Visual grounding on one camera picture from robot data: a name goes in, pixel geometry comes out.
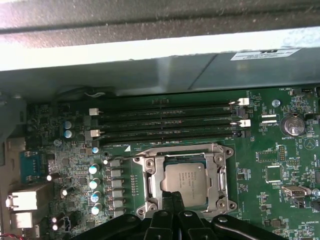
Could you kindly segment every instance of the motherboard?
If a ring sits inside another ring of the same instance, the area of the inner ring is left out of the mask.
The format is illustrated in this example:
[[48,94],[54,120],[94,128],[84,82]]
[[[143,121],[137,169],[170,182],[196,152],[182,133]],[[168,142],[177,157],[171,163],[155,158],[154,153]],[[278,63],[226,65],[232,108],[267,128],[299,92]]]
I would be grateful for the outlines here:
[[31,104],[21,182],[54,190],[41,239],[143,218],[180,191],[207,219],[320,240],[319,100],[308,85]]

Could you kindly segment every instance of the capacitor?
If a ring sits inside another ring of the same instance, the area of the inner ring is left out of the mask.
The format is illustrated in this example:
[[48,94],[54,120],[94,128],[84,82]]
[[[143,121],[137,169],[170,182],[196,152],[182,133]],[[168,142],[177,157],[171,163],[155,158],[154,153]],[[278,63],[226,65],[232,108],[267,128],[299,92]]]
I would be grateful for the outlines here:
[[100,167],[98,164],[94,163],[89,167],[90,174],[96,174],[99,171]]
[[102,210],[103,206],[101,203],[96,203],[93,208],[91,208],[91,213],[93,215],[98,215],[99,212]]
[[95,192],[91,195],[90,199],[91,199],[91,202],[97,203],[97,202],[101,199],[101,192],[95,191]]
[[52,225],[52,230],[57,231],[59,228],[61,228],[65,224],[65,221],[63,219],[60,219],[57,223]]
[[99,148],[97,148],[97,147],[93,147],[92,148],[92,153],[93,154],[97,154],[99,152]]
[[52,180],[60,178],[60,174],[58,172],[54,172],[46,176],[46,179],[50,182]]
[[91,189],[96,189],[100,185],[100,179],[99,178],[94,178],[90,183],[89,183],[89,188]]
[[67,196],[68,194],[72,193],[75,190],[73,186],[68,186],[66,189],[62,190],[62,195]]
[[287,134],[294,137],[303,135],[306,130],[305,121],[296,115],[286,117],[283,127]]
[[70,121],[65,121],[63,123],[64,129],[71,129],[73,127],[73,124]]
[[66,130],[63,135],[66,139],[71,139],[74,137],[75,134],[71,130]]
[[65,216],[65,213],[63,211],[59,212],[56,216],[51,218],[51,221],[55,224],[58,221],[60,221]]

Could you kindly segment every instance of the red wire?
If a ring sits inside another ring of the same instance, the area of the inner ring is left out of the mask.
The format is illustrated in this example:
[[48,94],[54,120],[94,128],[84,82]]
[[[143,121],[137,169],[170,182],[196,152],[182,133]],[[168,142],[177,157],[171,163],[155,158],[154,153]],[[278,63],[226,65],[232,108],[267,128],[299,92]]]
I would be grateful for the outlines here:
[[9,237],[12,239],[19,239],[19,240],[24,240],[24,238],[22,236],[18,236],[12,233],[4,233],[2,235],[0,235],[0,238],[5,238],[5,237]]

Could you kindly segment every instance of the cable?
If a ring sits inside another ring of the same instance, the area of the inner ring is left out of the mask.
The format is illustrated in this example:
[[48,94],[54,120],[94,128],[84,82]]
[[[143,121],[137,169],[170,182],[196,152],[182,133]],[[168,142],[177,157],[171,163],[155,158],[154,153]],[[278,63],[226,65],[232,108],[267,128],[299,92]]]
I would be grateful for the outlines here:
[[92,97],[92,98],[98,98],[100,96],[106,95],[105,92],[97,92],[95,94],[89,94],[89,93],[85,92],[84,94],[89,96],[89,97]]
[[25,240],[25,238],[23,236],[15,235],[12,233],[4,233],[4,234],[0,235],[0,238],[6,238],[6,237],[9,237],[12,239]]

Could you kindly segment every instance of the electrolytic capacitor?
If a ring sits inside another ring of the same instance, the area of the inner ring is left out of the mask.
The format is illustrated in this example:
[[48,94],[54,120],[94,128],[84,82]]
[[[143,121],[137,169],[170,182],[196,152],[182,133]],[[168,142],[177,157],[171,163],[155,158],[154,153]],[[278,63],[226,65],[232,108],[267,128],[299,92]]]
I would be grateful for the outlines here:
[[67,196],[68,194],[72,193],[75,190],[73,186],[68,186],[66,189],[62,190],[62,195]]
[[101,199],[101,192],[95,191],[95,192],[91,195],[90,199],[91,199],[91,202],[97,203],[97,202]]
[[71,130],[66,130],[63,135],[66,139],[71,139],[75,136],[75,133]]
[[91,213],[93,215],[98,215],[99,212],[102,210],[103,206],[101,203],[96,203],[93,208],[91,208]]
[[94,163],[89,167],[89,173],[90,174],[96,174],[100,170],[100,167],[98,164]]
[[99,185],[100,185],[100,179],[99,178],[94,178],[90,183],[89,183],[89,187],[91,189],[96,189]]
[[70,121],[65,121],[63,123],[64,129],[71,129],[73,127],[72,123]]
[[58,221],[60,221],[64,216],[65,216],[65,213],[61,211],[57,215],[55,215],[53,218],[51,218],[51,221],[55,224]]
[[97,147],[93,147],[92,148],[92,153],[93,154],[97,154],[99,152],[99,148],[97,148]]
[[46,176],[46,179],[50,182],[52,180],[60,178],[60,174],[58,172],[54,172]]
[[65,224],[65,221],[63,219],[60,219],[57,223],[52,225],[52,230],[57,231],[59,228],[61,228]]

